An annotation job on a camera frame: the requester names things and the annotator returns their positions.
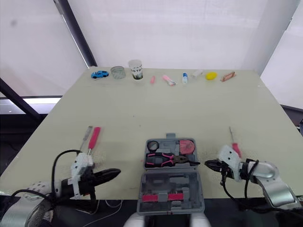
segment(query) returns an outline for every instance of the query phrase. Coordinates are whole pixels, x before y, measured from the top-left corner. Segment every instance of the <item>pink marker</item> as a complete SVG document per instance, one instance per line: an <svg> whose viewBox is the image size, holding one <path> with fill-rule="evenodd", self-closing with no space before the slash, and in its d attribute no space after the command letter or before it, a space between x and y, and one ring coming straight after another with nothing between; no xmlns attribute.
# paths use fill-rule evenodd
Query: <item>pink marker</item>
<svg viewBox="0 0 303 227"><path fill-rule="evenodd" d="M93 134L90 138L90 141L89 141L89 150L88 150L88 155L92 155L91 150L95 147L96 145L96 142L97 142L97 139L98 139L98 136L99 136L99 133L101 131L101 127L95 127L94 128L94 131L93 131Z"/></svg>
<svg viewBox="0 0 303 227"><path fill-rule="evenodd" d="M151 80L150 80L150 83L151 83L151 84L154 84L154 83L155 83L155 80L156 80L156 77L153 76L153 77L151 78Z"/></svg>

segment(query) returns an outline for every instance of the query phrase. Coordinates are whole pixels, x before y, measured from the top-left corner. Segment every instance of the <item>yellow toy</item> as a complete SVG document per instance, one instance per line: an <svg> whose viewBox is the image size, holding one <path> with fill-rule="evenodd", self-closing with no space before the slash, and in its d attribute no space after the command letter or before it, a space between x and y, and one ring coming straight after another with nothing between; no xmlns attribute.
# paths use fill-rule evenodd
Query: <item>yellow toy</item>
<svg viewBox="0 0 303 227"><path fill-rule="evenodd" d="M205 78L207 80L212 80L212 79L215 79L217 77L217 73L216 72L208 72L206 75L205 75Z"/></svg>

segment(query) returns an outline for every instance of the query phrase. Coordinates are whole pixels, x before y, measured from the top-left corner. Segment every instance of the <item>table surface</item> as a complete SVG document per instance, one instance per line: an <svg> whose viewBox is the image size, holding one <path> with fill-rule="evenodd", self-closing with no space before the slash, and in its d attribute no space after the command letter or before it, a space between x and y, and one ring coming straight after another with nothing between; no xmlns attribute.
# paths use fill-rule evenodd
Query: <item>table surface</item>
<svg viewBox="0 0 303 227"><path fill-rule="evenodd" d="M295 194L303 193L303 138L260 77L250 70L236 70L236 77L221 82L230 70L215 70L208 81L204 74L181 83L182 72L194 70L144 69L140 81L115 80L112 76L93 80L90 74L109 68L92 67L63 96L33 133L0 178L0 191L12 194L31 183L50 181L55 157L64 150L79 149L89 125L101 126L94 149L95 171L119 168L121 174L96 187L97 199L137 199L143 168L145 142L165 138L167 132L196 140L201 163L217 158L220 148L231 144L229 126L246 158L274 163L282 179ZM161 76L178 84L168 86ZM152 76L155 84L150 84ZM71 176L75 158L60 158L56 179ZM221 175L199 165L205 198L226 198ZM227 180L235 197L243 197L244 182ZM248 195L263 196L261 188L249 184Z"/></svg>

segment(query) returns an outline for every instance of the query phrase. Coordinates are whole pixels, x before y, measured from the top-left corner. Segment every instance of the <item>gray tool case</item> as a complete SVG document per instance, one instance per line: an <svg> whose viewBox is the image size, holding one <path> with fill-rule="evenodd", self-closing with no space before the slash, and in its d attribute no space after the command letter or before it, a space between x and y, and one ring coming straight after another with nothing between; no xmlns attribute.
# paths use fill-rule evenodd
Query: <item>gray tool case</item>
<svg viewBox="0 0 303 227"><path fill-rule="evenodd" d="M176 163L175 166L146 167L147 154L154 152L180 154L180 141L190 140L195 148L192 154L185 155L190 161L198 162L196 142L192 138L176 138L174 133L168 133L166 139L146 141L144 169L142 174L137 204L139 215L191 214L204 212L205 204L197 165L191 163ZM156 151L149 151L148 144L156 141ZM161 163L162 159L154 157L153 162Z"/></svg>

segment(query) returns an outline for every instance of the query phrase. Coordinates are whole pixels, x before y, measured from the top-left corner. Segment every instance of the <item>small bottle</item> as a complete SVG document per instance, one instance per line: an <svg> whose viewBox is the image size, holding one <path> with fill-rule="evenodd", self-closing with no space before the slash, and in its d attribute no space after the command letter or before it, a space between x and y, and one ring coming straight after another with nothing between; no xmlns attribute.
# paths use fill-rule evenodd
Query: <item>small bottle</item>
<svg viewBox="0 0 303 227"><path fill-rule="evenodd" d="M187 73L186 72L183 72L183 74L182 74L182 83L187 84Z"/></svg>

